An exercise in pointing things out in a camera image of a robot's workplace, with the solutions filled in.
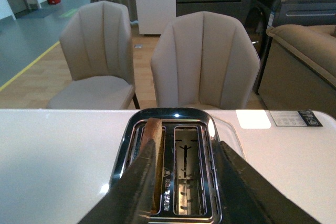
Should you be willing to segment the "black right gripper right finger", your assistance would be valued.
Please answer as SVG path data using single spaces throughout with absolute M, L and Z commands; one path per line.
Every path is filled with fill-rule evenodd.
M 225 142 L 214 143 L 222 223 L 317 223 Z

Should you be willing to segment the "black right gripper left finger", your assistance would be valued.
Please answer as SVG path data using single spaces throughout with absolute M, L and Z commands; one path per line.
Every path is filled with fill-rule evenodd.
M 155 184 L 155 146 L 147 142 L 134 162 L 80 223 L 149 223 Z

